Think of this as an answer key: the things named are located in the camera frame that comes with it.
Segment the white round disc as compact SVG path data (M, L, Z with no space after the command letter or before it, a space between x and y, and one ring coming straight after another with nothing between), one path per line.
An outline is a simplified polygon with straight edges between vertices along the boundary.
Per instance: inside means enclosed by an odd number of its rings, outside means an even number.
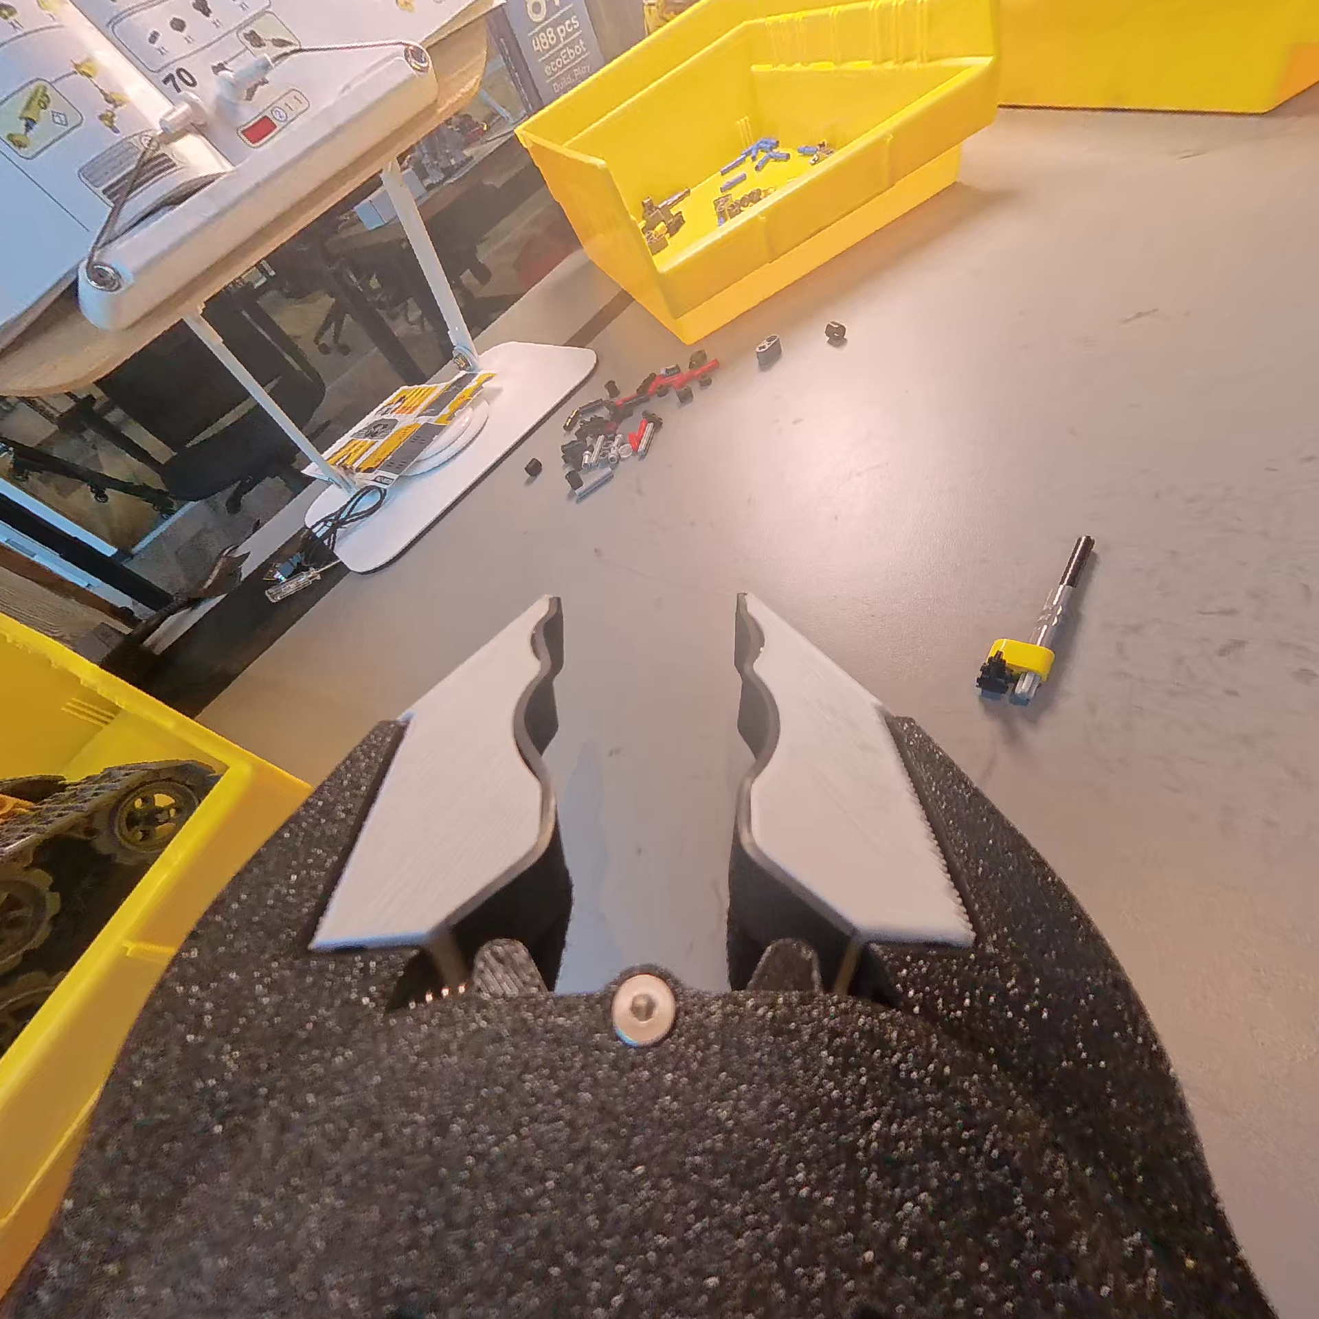
M424 476L451 465L464 455L481 435L490 416L486 397L478 397L454 415L448 426L432 437L421 457L407 470L407 476Z

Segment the pile of loose building pieces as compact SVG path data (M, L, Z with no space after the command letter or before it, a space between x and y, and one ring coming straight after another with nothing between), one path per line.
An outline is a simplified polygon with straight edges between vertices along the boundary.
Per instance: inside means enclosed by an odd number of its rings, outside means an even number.
M605 396L578 405L566 421L559 451L570 501L584 503L611 484L624 463L646 459L666 424L660 405L688 407L719 371L715 357L698 350L687 364L644 375L635 390L608 382Z

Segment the group of blue black pieces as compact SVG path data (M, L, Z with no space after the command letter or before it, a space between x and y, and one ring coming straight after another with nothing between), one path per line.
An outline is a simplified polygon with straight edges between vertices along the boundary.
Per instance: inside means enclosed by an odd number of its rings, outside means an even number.
M643 242L652 256L661 256L716 236L834 154L829 140L789 145L762 137L696 185L644 198L638 218Z

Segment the open instruction booklet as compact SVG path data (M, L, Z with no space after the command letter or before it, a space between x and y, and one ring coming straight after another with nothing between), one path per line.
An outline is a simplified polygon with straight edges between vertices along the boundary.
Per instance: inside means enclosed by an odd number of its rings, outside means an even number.
M79 286L126 328L432 119L432 49L495 3L3 3L10 341Z

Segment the grey desk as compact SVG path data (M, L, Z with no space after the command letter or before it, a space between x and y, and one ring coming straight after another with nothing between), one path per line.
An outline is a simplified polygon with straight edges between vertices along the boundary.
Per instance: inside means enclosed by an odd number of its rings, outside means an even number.
M536 482L504 463L203 721L319 784L558 595L562 985L649 963L719 991L752 592L1068 883L1257 1277L1311 1316L1316 184L1316 90L1246 119L1004 112L955 187L712 335L715 386L665 408L649 460L573 503L555 418ZM982 699L1084 534L1048 683Z

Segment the yellow bin with toy vehicle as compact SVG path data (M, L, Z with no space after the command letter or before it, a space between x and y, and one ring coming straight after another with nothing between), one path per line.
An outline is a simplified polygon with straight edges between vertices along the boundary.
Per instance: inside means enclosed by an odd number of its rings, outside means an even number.
M51 1226L106 1080L165 967L222 887L310 785L3 619L3 781L80 781L118 765L197 762L220 771L88 952L3 1052L3 1286Z

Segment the black office chair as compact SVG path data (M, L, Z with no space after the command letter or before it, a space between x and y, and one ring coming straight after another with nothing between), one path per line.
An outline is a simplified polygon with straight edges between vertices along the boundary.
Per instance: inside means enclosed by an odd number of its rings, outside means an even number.
M206 303L204 317L289 419L305 427L325 399L325 382L256 297L226 289ZM170 449L159 474L178 501L226 493L225 506L236 514L267 479L292 492L310 482L302 474L305 459L283 429L187 324L175 324L96 386Z

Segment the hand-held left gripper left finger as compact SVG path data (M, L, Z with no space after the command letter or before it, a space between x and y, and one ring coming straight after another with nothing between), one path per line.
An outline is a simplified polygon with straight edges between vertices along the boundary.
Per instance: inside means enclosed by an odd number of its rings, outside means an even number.
M564 658L562 602L542 597L405 710L311 952L410 950L454 996L484 945L529 952L567 925L544 755Z

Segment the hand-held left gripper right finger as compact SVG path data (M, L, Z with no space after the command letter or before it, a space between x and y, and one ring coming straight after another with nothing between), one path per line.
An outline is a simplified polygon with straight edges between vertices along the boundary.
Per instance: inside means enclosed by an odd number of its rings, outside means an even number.
M782 941L844 994L877 982L873 947L971 952L974 920L886 705L752 592L737 597L734 663L752 762L735 792L730 988Z

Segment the empty yellow plastic bin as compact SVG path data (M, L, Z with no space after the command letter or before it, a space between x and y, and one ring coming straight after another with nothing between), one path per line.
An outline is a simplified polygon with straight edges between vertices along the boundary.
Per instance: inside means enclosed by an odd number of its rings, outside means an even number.
M1004 107L1263 115L1316 80L1316 2L1001 3Z

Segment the yellow bin with small pieces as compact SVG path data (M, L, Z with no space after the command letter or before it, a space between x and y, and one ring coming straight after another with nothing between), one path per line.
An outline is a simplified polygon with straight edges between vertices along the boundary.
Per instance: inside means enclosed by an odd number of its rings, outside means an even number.
M705 2L519 129L588 258L696 344L950 187L999 105L999 5ZM644 198L759 138L836 154L716 236L652 256Z

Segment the grey axle pin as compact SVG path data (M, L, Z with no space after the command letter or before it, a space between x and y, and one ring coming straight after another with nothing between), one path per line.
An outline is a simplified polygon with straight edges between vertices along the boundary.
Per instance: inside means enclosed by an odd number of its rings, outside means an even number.
M1054 587L1049 598L1046 600L1046 605L1027 639L1027 642L1034 642L1051 649L1056 653L1056 658L1057 641L1062 634L1062 625L1067 619L1068 608L1078 591L1078 586L1081 584L1081 578L1090 562L1093 551L1095 537L1090 534L1081 536L1070 553L1067 565L1060 575L1059 584ZM1043 685L1046 685L1046 682L1040 683L1034 678L1024 678L1016 685L1016 689L1012 694L1012 700L1015 704L1027 705L1038 696Z

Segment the white book stand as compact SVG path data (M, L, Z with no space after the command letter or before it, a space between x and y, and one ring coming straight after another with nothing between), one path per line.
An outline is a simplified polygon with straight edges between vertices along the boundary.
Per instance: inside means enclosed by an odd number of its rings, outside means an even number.
M413 547L580 390L594 350L481 349L401 157L484 82L498 3L3 3L3 393L90 385L176 322L310 460L338 470L225 344L204 305L379 181L475 394L387 459L383 503L338 537L355 573Z

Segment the yellow tracked toy vehicle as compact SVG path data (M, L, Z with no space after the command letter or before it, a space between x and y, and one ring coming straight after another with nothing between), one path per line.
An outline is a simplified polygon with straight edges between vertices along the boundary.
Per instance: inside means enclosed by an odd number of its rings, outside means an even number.
M109 766L2 784L2 1052L19 1040L220 771L197 762Z

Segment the small screwdriver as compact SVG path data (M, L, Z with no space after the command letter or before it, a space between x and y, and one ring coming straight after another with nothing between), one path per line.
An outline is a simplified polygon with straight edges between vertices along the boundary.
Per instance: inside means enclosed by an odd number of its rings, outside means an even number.
M302 556L277 562L264 573L264 595L272 605L280 605L297 597L307 589L316 587L341 569L338 562L311 564Z

